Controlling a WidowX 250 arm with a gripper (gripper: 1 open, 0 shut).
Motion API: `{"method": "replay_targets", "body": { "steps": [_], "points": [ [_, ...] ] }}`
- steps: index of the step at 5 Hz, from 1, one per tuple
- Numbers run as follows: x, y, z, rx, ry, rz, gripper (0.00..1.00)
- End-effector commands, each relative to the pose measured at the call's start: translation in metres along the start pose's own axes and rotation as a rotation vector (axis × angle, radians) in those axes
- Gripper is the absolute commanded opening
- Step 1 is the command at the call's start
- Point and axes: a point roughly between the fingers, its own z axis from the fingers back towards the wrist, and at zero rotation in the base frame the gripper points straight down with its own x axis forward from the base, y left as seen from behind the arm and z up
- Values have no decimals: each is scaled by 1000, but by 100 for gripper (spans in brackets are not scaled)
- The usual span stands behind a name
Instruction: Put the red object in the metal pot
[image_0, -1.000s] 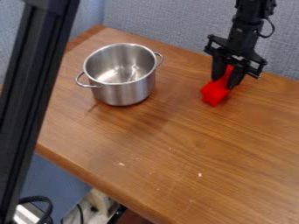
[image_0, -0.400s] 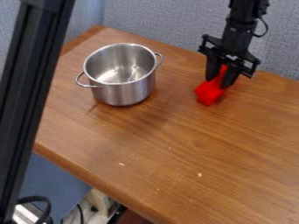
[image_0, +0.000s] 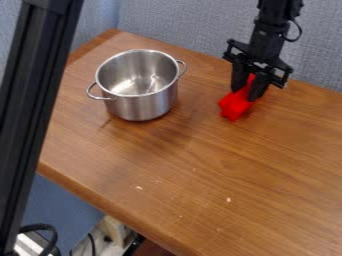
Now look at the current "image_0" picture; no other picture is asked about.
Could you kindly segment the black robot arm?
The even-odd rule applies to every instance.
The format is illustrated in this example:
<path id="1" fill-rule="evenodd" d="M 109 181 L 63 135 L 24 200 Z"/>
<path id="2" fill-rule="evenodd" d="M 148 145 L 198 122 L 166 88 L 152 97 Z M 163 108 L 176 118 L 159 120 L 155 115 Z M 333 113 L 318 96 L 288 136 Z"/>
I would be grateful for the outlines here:
<path id="1" fill-rule="evenodd" d="M 280 53 L 284 43 L 302 37 L 296 22 L 302 7 L 303 0 L 258 0 L 250 41 L 227 40 L 223 59 L 232 64 L 231 91 L 236 93 L 248 86 L 247 102 L 255 102 L 270 85 L 280 89 L 286 86 L 294 69 L 280 59 Z"/>

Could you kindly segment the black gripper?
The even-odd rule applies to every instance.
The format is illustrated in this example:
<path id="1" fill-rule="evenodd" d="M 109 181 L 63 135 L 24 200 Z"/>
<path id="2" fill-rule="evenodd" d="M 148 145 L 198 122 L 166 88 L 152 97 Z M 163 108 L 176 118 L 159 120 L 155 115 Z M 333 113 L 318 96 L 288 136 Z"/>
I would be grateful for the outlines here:
<path id="1" fill-rule="evenodd" d="M 272 84 L 283 88 L 292 68 L 280 59 L 280 51 L 287 41 L 290 25 L 255 25 L 250 42 L 235 39 L 227 41 L 223 59 L 232 64 L 231 90 L 238 92 L 246 85 L 250 74 L 255 74 L 247 95 L 247 100 L 258 100 Z"/>

